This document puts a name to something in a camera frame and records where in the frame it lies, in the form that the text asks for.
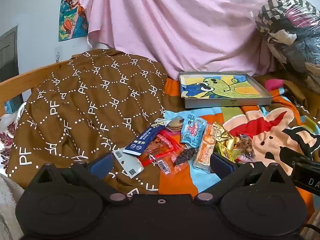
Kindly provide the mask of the gold foil snack packet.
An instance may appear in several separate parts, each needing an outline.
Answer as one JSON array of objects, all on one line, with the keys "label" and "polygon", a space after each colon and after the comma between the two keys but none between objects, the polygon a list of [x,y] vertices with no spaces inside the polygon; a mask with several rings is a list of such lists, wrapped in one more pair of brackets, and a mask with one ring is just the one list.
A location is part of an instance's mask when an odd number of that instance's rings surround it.
[{"label": "gold foil snack packet", "polygon": [[226,146],[230,151],[240,147],[240,138],[232,136],[219,122],[215,121],[213,125],[217,128],[216,141]]}]

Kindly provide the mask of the orange bread bar packet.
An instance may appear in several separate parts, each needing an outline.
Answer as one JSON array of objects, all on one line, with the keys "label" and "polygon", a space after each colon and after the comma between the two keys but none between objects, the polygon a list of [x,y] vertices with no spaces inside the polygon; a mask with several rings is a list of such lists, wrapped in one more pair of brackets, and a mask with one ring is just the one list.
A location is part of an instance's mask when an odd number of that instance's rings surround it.
[{"label": "orange bread bar packet", "polygon": [[214,152],[218,126],[215,124],[207,124],[201,140],[199,150],[193,162],[195,168],[199,168],[209,172],[210,158]]}]

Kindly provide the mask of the navy blue stick snack packet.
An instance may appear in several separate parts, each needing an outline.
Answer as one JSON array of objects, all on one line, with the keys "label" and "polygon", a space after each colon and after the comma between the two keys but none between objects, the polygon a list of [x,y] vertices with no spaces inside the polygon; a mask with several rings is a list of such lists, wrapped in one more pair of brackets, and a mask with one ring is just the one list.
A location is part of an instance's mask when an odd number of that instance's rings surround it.
[{"label": "navy blue stick snack packet", "polygon": [[168,123],[168,120],[156,119],[144,132],[124,148],[123,153],[134,156],[142,155],[149,143],[167,126]]}]

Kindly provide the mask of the dark dried fruit clear packet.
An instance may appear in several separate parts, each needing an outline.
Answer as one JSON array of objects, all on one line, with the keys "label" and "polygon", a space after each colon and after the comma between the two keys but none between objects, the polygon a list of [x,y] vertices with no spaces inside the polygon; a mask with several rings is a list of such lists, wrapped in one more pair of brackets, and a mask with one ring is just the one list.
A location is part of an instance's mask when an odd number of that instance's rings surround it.
[{"label": "dark dried fruit clear packet", "polygon": [[196,148],[181,147],[157,158],[156,163],[166,176],[173,176],[186,169],[189,160],[196,153]]}]

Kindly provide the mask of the light blue snack packet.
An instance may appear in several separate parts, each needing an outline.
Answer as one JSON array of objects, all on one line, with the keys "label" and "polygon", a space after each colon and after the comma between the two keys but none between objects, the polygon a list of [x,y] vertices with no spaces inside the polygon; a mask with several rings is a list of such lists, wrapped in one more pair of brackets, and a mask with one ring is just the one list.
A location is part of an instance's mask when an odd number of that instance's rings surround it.
[{"label": "light blue snack packet", "polygon": [[207,122],[203,118],[197,117],[193,114],[188,114],[183,121],[180,142],[188,144],[193,148],[198,148],[206,125]]}]

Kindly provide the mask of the red meat snack packet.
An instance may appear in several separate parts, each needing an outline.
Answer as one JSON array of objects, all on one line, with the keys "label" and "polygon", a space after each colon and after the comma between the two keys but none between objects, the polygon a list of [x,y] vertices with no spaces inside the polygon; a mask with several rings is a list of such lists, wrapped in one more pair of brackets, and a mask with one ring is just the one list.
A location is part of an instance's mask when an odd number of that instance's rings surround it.
[{"label": "red meat snack packet", "polygon": [[144,152],[138,157],[143,167],[154,163],[160,157],[175,152],[180,148],[180,143],[172,136],[168,130],[160,131],[149,143]]}]

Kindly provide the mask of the round cake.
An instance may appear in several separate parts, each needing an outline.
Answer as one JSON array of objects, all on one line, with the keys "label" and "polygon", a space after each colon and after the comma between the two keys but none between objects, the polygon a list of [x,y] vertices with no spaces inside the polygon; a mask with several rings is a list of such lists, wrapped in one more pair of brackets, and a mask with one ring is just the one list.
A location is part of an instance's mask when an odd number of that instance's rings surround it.
[{"label": "round cake", "polygon": [[179,132],[183,127],[183,122],[184,122],[184,119],[181,116],[176,116],[170,120],[170,122],[166,126],[166,129],[172,132]]}]

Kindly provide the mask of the yellow candy bar packet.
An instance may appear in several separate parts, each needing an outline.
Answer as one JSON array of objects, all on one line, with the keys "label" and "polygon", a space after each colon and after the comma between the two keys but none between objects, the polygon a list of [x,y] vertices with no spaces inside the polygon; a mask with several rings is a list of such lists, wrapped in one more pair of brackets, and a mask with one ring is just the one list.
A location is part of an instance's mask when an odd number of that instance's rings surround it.
[{"label": "yellow candy bar packet", "polygon": [[235,160],[232,156],[231,151],[226,146],[224,146],[222,143],[220,143],[220,142],[216,143],[216,150],[221,156],[223,156],[224,158],[228,159],[229,161],[235,163]]}]

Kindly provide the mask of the small dark nut snack packet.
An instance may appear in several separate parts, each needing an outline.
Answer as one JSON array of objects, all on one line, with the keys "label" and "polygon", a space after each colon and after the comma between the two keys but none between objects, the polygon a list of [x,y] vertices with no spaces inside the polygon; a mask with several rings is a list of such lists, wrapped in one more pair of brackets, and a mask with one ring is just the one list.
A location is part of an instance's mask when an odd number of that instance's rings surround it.
[{"label": "small dark nut snack packet", "polygon": [[252,146],[252,139],[246,134],[240,134],[241,154],[238,156],[240,161],[252,163],[255,159],[255,152]]}]

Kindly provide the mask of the brown PF patterned quilt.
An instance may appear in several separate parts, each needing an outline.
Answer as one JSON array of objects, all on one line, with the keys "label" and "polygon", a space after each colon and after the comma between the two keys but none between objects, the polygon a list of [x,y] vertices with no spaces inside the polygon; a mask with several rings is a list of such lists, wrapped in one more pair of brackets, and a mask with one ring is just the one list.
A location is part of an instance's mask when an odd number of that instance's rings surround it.
[{"label": "brown PF patterned quilt", "polygon": [[125,147],[163,116],[166,80],[160,63],[114,49],[69,60],[29,96],[8,177],[27,187],[45,163],[70,167]]}]

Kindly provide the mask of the grey tray with frog drawing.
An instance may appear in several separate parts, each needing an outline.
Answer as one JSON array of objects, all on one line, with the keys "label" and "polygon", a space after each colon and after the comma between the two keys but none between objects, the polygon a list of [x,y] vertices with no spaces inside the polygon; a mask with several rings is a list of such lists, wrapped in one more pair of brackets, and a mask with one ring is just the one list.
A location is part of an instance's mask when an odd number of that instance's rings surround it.
[{"label": "grey tray with frog drawing", "polygon": [[269,105],[272,95],[245,73],[180,72],[181,98],[186,108]]}]

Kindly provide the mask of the dark door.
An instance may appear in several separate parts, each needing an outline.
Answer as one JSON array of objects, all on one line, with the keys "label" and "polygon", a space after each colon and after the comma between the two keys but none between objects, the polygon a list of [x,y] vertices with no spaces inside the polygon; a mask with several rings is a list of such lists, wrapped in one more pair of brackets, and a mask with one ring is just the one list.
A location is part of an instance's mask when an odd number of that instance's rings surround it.
[{"label": "dark door", "polygon": [[[17,26],[1,36],[1,82],[19,75],[17,59]],[[4,103],[5,112],[16,112],[23,103],[23,96],[19,94]]]}]

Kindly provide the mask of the pink hanging sheet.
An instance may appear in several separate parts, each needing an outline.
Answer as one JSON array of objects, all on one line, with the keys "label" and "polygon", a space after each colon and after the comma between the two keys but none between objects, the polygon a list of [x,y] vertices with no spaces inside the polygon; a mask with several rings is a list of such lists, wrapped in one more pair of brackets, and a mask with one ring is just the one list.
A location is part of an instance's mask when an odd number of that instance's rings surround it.
[{"label": "pink hanging sheet", "polygon": [[255,27],[230,0],[81,0],[89,42],[181,71],[262,75],[275,59]]}]

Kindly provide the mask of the wooden bed frame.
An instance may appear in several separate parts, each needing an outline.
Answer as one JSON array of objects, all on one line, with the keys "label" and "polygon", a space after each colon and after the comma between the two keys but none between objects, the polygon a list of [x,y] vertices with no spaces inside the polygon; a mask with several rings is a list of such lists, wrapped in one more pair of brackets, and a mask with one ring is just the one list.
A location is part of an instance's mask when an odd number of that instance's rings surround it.
[{"label": "wooden bed frame", "polygon": [[77,56],[80,56],[80,54],[73,55],[70,60],[61,61],[41,68],[37,68],[35,70],[31,70],[29,72],[1,82],[1,116],[5,114],[4,104],[7,101],[13,99],[14,97],[22,94],[29,89],[33,90],[33,88],[43,82],[49,74],[56,71],[57,69],[61,69],[64,65],[66,65],[69,61],[76,58]]}]

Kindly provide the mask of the white wall socket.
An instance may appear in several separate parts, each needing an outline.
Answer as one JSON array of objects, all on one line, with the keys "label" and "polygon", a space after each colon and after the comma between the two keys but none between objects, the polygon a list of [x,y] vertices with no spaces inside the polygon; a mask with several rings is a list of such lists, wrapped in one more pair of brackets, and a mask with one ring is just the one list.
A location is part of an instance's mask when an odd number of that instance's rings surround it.
[{"label": "white wall socket", "polygon": [[62,58],[63,58],[62,52],[63,52],[63,49],[61,46],[58,46],[55,48],[55,62],[56,63],[58,63],[62,60]]}]

